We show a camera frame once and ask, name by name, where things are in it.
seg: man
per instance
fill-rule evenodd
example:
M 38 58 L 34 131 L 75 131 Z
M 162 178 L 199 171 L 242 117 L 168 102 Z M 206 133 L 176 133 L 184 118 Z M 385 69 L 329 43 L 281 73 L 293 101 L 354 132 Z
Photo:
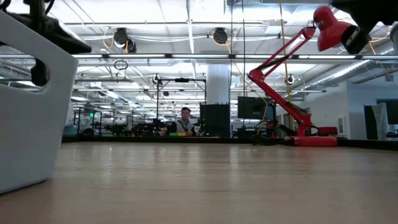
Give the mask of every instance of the man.
M 181 119 L 174 122 L 170 127 L 170 133 L 185 133 L 186 136 L 195 136 L 195 127 L 189 121 L 189 117 L 191 117 L 191 110 L 187 107 L 181 109 Z

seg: ceiling light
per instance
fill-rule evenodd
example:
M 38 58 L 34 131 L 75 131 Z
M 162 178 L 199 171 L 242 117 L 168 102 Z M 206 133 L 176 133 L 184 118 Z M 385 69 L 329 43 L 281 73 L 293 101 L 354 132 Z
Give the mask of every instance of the ceiling light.
M 235 58 L 248 58 L 248 59 L 269 59 L 271 55 L 235 55 Z M 275 59 L 282 58 L 283 55 L 276 55 Z
M 354 59 L 355 55 L 300 55 L 298 59 Z
M 23 84 L 23 85 L 27 85 L 27 86 L 32 86 L 32 87 L 35 87 L 35 86 L 36 86 L 36 85 L 34 85 L 32 82 L 30 82 L 30 81 L 18 81 L 17 83 Z
M 107 89 L 74 89 L 75 91 L 109 91 Z
M 172 58 L 229 58 L 221 54 L 173 54 Z
M 109 58 L 165 58 L 164 54 L 116 54 Z
M 179 102 L 179 101 L 189 101 L 189 102 L 191 102 L 191 101 L 193 101 L 193 102 L 204 102 L 204 101 L 206 101 L 205 99 L 159 99 L 159 101 L 161 101 L 161 102 L 164 102 L 164 101 L 177 101 L 177 102 Z
M 81 55 L 73 55 L 75 58 L 103 58 L 100 54 L 81 54 Z
M 106 52 L 107 54 L 110 54 L 106 49 L 100 49 L 100 51 Z
M 88 101 L 87 98 L 79 97 L 79 96 L 72 96 L 71 99 L 77 100 L 77 101 Z
M 107 92 L 104 92 L 104 93 L 107 94 L 108 96 L 114 98 L 114 99 L 118 99 L 119 98 L 119 96 L 116 93 L 112 92 L 112 91 L 107 91 Z
M 362 59 L 369 59 L 369 60 L 397 60 L 398 55 L 377 55 L 377 59 L 375 59 L 375 55 L 364 55 L 362 56 Z

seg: white plastic bin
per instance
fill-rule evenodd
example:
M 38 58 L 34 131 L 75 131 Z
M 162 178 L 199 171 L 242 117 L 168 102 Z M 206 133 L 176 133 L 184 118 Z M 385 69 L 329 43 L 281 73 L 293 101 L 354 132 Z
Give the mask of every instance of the white plastic bin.
M 0 11 L 0 41 L 46 64 L 50 80 L 38 93 L 0 85 L 0 194 L 52 175 L 77 60 Z

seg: white column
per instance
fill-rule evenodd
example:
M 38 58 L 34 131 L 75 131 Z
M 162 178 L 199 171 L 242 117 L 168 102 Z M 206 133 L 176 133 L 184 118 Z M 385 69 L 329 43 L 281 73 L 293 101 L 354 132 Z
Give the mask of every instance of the white column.
M 231 72 L 229 65 L 207 66 L 207 104 L 229 103 Z

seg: shirt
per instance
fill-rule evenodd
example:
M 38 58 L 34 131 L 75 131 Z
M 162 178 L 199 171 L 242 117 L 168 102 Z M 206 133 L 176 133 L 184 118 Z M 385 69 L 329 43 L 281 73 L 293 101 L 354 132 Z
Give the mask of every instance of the shirt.
M 171 127 L 169 127 L 169 133 L 184 133 L 191 131 L 192 135 L 195 136 L 195 127 L 190 121 L 183 121 L 182 119 L 175 121 Z

